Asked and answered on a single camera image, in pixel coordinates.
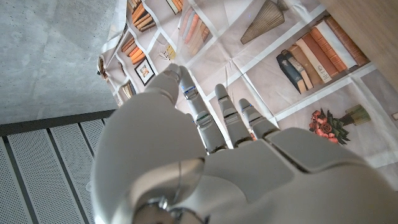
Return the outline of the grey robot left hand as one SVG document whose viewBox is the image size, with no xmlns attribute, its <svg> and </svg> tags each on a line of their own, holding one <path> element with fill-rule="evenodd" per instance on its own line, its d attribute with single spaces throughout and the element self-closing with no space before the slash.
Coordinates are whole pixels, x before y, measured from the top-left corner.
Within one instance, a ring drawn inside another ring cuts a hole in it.
<svg viewBox="0 0 398 224">
<path fill-rule="evenodd" d="M 397 193 L 365 160 L 279 130 L 216 87 L 233 143 L 176 109 L 188 70 L 170 64 L 109 118 L 93 166 L 96 223 L 396 223 Z"/>
</svg>

